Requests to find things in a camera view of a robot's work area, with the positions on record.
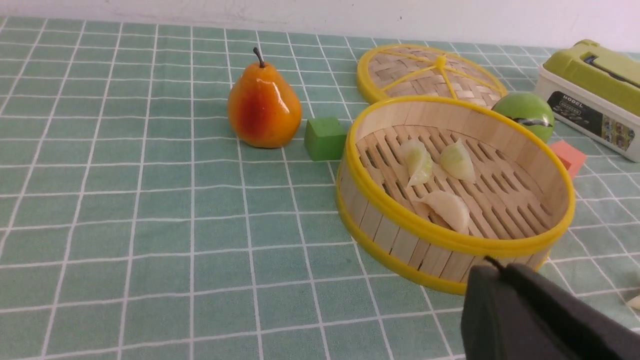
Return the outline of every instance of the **pear stem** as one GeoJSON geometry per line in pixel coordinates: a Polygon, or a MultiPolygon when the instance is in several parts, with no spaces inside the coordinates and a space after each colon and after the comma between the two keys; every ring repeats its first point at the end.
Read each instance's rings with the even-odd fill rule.
{"type": "Polygon", "coordinates": [[[254,53],[256,56],[258,56],[258,60],[260,61],[260,67],[261,67],[261,68],[264,68],[264,67],[265,67],[265,65],[264,65],[264,60],[262,59],[262,55],[260,55],[260,51],[258,50],[258,48],[257,48],[257,47],[254,47],[254,48],[253,48],[253,53],[254,53]]]}

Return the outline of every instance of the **orange pear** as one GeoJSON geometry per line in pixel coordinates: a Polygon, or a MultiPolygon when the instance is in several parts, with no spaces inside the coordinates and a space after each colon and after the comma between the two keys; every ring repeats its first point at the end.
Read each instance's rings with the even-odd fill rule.
{"type": "Polygon", "coordinates": [[[300,100],[278,70],[262,59],[244,70],[229,93],[227,114],[231,128],[245,143],[276,149],[287,145],[300,127],[300,100]]]}

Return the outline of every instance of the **green cube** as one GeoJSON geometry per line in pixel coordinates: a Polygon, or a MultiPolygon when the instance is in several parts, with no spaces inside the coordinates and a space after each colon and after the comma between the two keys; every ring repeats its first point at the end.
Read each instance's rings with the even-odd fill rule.
{"type": "Polygon", "coordinates": [[[340,160],[347,131],[335,117],[308,119],[305,147],[313,161],[340,160]]]}

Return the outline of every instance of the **plastic container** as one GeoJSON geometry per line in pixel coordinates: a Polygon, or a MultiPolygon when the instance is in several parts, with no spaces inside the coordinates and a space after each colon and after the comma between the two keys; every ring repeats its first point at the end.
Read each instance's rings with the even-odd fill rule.
{"type": "Polygon", "coordinates": [[[640,63],[590,40],[553,54],[538,70],[534,93],[555,118],[640,162],[640,63]]]}
{"type": "Polygon", "coordinates": [[[570,176],[546,144],[484,106],[448,97],[393,97],[366,108],[349,129],[336,188],[344,225],[373,258],[417,284],[459,295],[485,255],[538,269],[575,211],[570,176]],[[462,139],[476,182],[434,165],[426,184],[407,186],[400,146],[410,138],[436,164],[446,145],[462,139]],[[467,234],[417,200],[434,190],[467,204],[467,234]]]}

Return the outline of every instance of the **white wall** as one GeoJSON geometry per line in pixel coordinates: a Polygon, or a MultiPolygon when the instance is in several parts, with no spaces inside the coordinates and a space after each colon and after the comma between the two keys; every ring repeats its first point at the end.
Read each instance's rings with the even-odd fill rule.
{"type": "Polygon", "coordinates": [[[640,52],[638,0],[0,0],[0,14],[640,52]]]}

